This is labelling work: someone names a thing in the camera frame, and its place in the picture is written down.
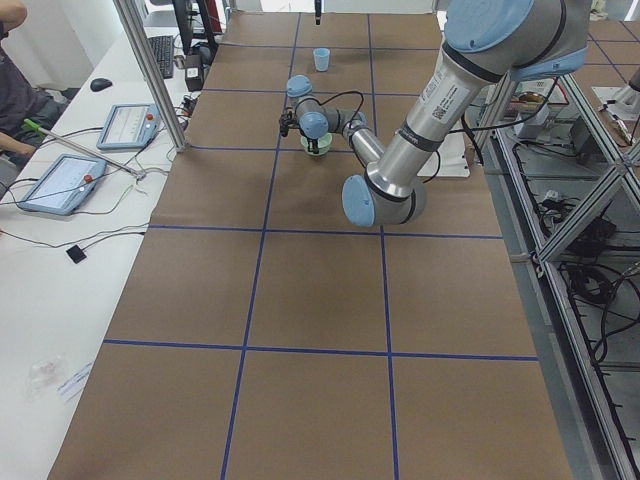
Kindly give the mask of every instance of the tablet screen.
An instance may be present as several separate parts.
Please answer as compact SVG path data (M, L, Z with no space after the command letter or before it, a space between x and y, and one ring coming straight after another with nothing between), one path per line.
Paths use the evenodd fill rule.
M24 201L30 205L48 208L62 208L69 198L84 185L84 176L95 166L95 162L67 157Z
M148 105L116 108L103 143L135 143L146 119Z

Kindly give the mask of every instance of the small black box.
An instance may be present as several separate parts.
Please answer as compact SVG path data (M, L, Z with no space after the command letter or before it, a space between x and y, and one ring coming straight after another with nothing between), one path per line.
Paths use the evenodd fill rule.
M202 90L204 85L204 70L200 55L187 55L184 61L184 81L190 92Z

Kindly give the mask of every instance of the tablet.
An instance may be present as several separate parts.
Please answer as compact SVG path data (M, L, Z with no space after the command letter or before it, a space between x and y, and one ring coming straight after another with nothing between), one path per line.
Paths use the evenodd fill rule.
M101 158L61 155L18 202L18 207L69 215L84 202L106 168L107 162Z
M153 140L159 121L160 114L155 105L114 105L96 146L100 150L143 148Z

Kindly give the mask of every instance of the blue cup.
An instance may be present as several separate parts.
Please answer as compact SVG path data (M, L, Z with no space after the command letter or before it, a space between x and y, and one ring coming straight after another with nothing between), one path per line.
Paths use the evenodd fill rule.
M329 58L331 57L331 50L328 48L316 48L313 50L313 63L316 65L316 70L319 72L326 72L329 69Z

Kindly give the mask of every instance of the person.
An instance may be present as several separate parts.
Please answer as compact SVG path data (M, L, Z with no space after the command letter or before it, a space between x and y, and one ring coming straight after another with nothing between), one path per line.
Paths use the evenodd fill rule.
M0 152L20 170L42 143L40 135L22 128L24 119L50 130L65 107L34 90L2 48L2 40L26 18L21 0L0 0Z

